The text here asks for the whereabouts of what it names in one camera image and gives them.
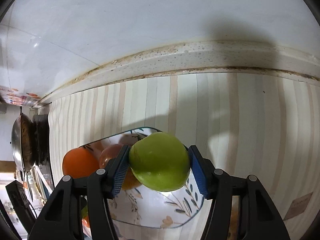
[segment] green apple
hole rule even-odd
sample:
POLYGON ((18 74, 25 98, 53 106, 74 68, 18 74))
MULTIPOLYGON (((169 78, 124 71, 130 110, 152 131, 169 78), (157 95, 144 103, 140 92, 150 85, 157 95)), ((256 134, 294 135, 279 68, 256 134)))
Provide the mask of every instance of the green apple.
POLYGON ((190 160, 184 145, 168 133, 156 132, 136 142, 129 152, 133 174, 156 191, 174 191, 189 177, 190 160))

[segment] cooking utensil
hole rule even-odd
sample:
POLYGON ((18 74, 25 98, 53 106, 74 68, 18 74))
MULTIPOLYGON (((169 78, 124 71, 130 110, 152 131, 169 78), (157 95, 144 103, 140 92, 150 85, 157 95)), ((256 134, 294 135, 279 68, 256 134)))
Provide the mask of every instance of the cooking utensil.
POLYGON ((20 107, 20 116, 15 120, 12 127, 11 145, 13 159, 19 170, 30 171, 36 159, 34 127, 30 119, 22 113, 22 107, 20 107))

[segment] round metal pin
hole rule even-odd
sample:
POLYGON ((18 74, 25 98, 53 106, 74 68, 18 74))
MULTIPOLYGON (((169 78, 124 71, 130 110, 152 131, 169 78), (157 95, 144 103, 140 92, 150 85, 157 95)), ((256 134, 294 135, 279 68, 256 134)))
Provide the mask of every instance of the round metal pin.
POLYGON ((98 174, 98 175, 102 175, 102 174, 104 174, 105 172, 106 172, 105 169, 98 169, 98 170, 97 170, 97 174, 98 174))
POLYGON ((63 176, 62 180, 63 181, 69 181, 71 177, 69 175, 63 176))
POLYGON ((257 177, 254 176, 254 175, 250 175, 250 176, 249 176, 249 180, 255 182, 255 181, 257 181, 257 177))
POLYGON ((216 175, 222 175, 222 173, 223 173, 223 170, 221 170, 221 169, 214 170, 214 174, 216 174, 216 175))

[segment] floral plate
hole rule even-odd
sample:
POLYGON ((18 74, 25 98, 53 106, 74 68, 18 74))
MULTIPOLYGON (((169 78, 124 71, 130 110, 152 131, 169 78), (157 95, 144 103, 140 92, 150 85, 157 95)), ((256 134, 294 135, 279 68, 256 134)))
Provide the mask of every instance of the floral plate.
MULTIPOLYGON (((112 144, 133 145, 158 130, 137 128, 84 145, 97 159, 103 149, 112 144)), ((204 198, 199 193, 190 171, 185 185, 172 192, 158 192, 143 185, 121 190, 113 200, 108 200, 111 217, 119 222, 151 228, 175 228, 193 218, 202 207, 204 198)))

